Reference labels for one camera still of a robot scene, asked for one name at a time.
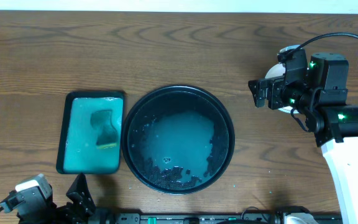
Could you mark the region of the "green yellow sponge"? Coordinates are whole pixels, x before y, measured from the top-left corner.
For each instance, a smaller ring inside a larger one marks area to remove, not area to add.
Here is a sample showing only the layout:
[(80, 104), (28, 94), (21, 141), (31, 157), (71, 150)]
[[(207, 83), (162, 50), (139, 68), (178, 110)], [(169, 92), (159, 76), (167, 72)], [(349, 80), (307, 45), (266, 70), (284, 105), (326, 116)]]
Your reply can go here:
[(96, 147), (98, 149), (117, 146), (118, 132), (112, 124), (112, 110), (95, 111), (91, 114), (90, 124), (97, 132)]

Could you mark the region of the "white plate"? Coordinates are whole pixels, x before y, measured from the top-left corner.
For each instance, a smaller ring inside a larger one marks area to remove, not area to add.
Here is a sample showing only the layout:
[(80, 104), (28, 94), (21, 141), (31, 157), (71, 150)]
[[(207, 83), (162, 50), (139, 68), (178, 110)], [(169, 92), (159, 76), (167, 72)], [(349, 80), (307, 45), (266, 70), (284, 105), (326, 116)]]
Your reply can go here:
[[(293, 50), (297, 48), (298, 45), (291, 45), (282, 48), (279, 52), (284, 53), (289, 50)], [(285, 73), (285, 66), (282, 63), (278, 63), (274, 65), (265, 75), (265, 78), (273, 78), (273, 77), (279, 77), (282, 76)], [(278, 110), (284, 113), (290, 113), (293, 108), (291, 106), (286, 106), (279, 108)]]

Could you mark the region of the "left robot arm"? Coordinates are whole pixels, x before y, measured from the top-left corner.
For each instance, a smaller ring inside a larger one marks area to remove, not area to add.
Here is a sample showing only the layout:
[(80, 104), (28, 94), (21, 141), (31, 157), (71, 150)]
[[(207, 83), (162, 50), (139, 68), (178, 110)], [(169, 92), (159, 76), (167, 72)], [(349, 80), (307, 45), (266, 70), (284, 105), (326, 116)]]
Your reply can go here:
[(66, 192), (70, 201), (61, 207), (53, 202), (52, 186), (43, 174), (18, 184), (15, 190), (20, 223), (114, 223), (109, 211), (96, 207), (82, 173)]

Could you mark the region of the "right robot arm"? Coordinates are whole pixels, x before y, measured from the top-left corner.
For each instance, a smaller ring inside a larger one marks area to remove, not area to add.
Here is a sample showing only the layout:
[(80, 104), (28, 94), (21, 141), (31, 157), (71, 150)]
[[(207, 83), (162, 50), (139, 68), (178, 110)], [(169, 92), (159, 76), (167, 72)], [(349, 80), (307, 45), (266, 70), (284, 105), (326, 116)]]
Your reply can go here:
[(358, 223), (358, 106), (346, 103), (349, 63), (345, 56), (303, 49), (248, 86), (256, 107), (299, 113), (313, 133), (334, 180), (343, 223)]

